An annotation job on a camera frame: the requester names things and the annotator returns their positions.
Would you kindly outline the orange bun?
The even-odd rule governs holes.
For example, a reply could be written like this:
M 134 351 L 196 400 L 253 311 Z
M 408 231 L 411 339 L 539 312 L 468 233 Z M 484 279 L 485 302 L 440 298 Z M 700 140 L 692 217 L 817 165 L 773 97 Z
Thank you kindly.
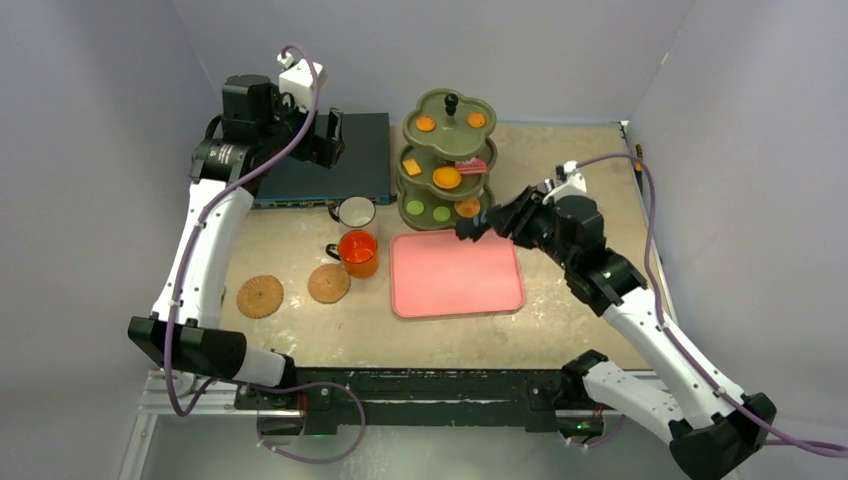
M 470 197 L 454 202 L 454 209 L 461 218 L 472 218 L 481 212 L 481 201 L 478 197 Z

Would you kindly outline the pink cake slice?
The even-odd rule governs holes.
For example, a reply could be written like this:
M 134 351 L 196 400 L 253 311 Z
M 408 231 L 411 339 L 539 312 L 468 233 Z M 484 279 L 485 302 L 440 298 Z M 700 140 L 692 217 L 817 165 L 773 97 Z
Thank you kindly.
M 461 176 L 484 175 L 489 173 L 487 162 L 480 156 L 475 156 L 465 161 L 455 162 L 454 168 Z

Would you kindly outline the green macaron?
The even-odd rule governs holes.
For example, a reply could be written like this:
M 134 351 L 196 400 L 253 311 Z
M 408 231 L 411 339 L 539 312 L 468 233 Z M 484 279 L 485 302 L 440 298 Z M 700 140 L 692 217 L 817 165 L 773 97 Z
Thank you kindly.
M 433 209 L 432 218 L 439 223 L 446 223 L 451 218 L 451 211 L 448 207 L 439 206 Z
M 420 200 L 411 200 L 405 205 L 405 212 L 409 216 L 419 216 L 425 211 L 425 205 Z

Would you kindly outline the square yellow cracker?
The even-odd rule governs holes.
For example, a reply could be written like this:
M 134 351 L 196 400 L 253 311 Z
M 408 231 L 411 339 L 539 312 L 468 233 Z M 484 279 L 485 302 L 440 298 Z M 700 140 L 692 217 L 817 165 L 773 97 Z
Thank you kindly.
M 401 165 L 409 177 L 416 177 L 422 174 L 421 166 L 415 158 L 404 159 Z

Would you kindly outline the orange egg tart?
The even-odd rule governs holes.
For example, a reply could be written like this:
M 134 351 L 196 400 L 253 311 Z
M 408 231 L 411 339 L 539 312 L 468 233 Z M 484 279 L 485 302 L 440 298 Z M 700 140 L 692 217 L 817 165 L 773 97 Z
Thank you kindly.
M 457 188 L 462 181 L 460 171 L 452 166 L 436 168 L 432 173 L 433 184 L 443 190 Z

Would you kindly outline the green three-tier stand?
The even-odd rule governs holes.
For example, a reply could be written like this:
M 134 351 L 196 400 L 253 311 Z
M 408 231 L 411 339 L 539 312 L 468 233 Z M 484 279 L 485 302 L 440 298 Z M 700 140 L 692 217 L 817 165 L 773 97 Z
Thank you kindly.
M 487 117 L 487 125 L 473 129 L 466 123 L 471 112 L 482 112 Z M 416 129 L 414 121 L 421 115 L 432 117 L 437 125 L 431 132 Z M 437 88 L 423 94 L 416 106 L 401 124 L 405 145 L 400 150 L 396 170 L 398 190 L 398 209 L 403 222 L 418 231 L 443 230 L 455 226 L 461 217 L 454 209 L 454 202 L 470 197 L 478 197 L 482 210 L 495 203 L 494 194 L 489 186 L 489 174 L 497 163 L 498 150 L 491 139 L 497 123 L 494 108 L 479 98 L 466 96 L 449 88 Z M 480 156 L 487 162 L 489 173 L 484 175 L 462 176 L 457 188 L 443 190 L 432 181 L 436 168 L 452 166 Z M 401 162 L 415 158 L 421 166 L 422 174 L 409 177 Z M 411 200 L 420 200 L 425 211 L 419 216 L 409 216 L 405 205 Z M 451 218 L 446 223 L 433 220 L 432 211 L 439 206 L 448 207 Z

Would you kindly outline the orange cookie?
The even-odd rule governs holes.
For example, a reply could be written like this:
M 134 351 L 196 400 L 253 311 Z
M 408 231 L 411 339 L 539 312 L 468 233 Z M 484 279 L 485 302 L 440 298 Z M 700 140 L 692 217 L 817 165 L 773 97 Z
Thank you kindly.
M 471 112 L 466 116 L 466 123 L 473 129 L 481 129 L 487 125 L 487 117 L 482 112 Z
M 421 115 L 415 119 L 414 125 L 421 132 L 431 132 L 436 128 L 437 123 L 432 117 Z

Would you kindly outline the orange translucent cup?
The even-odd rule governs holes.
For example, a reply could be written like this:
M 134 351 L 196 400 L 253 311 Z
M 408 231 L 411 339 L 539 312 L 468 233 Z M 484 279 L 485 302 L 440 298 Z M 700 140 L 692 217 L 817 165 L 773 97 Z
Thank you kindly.
M 374 275 L 379 266 L 377 239 L 364 230 L 345 233 L 336 243 L 327 244 L 325 253 L 339 261 L 345 271 L 356 278 Z

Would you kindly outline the pink serving tray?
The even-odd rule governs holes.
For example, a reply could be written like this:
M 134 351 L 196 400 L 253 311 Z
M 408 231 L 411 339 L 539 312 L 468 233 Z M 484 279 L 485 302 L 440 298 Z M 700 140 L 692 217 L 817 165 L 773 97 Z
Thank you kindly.
M 515 311 L 526 299 L 516 248 L 493 232 L 477 241 L 452 230 L 399 234 L 390 279 L 393 311 L 406 319 Z

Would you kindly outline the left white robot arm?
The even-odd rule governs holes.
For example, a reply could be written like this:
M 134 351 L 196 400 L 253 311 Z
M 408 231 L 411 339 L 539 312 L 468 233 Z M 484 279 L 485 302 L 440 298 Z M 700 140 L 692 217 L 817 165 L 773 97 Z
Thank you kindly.
M 315 132 L 314 95 L 324 82 L 255 74 L 226 80 L 223 111 L 192 153 L 188 212 L 170 273 L 150 313 L 132 317 L 128 327 L 130 340 L 158 366 L 259 384 L 275 409 L 297 399 L 298 382 L 285 373 L 292 361 L 220 329 L 224 282 L 266 170 L 285 158 L 324 168 L 338 162 L 342 113 L 332 110 L 326 133 Z

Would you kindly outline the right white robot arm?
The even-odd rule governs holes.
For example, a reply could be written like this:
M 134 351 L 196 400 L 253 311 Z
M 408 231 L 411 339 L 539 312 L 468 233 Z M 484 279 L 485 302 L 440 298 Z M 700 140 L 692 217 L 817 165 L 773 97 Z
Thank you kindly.
M 661 297 L 607 247 L 594 200 L 570 194 L 546 201 L 528 187 L 509 203 L 460 219 L 455 231 L 472 241 L 493 231 L 544 252 L 562 268 L 573 296 L 624 336 L 665 386 L 653 387 L 589 350 L 563 366 L 559 398 L 619 411 L 662 440 L 691 479 L 723 479 L 764 446 L 776 416 L 773 402 L 745 393 L 663 319 Z

